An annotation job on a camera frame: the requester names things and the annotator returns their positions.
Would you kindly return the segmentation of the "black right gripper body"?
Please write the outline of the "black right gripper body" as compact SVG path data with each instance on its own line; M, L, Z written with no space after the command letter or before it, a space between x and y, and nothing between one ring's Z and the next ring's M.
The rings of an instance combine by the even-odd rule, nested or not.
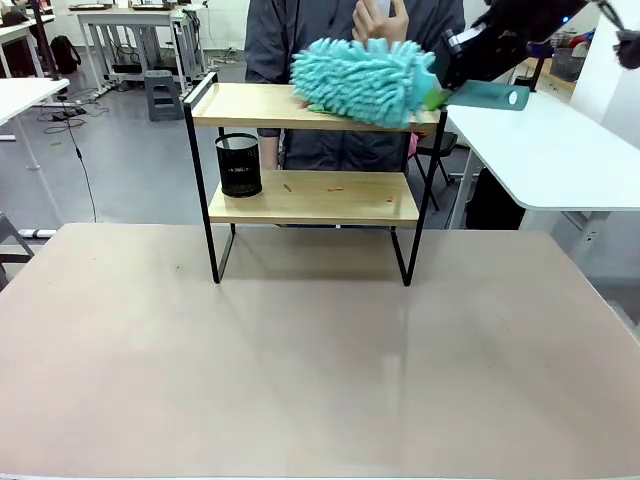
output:
M528 40L512 30L486 22L455 33L446 30L438 44L438 81L457 90L466 81L492 81L527 55Z

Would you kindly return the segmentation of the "bare person hand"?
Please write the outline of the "bare person hand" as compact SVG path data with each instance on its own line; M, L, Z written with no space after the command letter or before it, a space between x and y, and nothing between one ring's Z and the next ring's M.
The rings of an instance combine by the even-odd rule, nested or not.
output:
M352 18L353 38L367 45L370 39L384 38L389 46L402 43L407 39L409 16L402 0L393 0L392 17L385 16L375 1L365 0L356 3Z

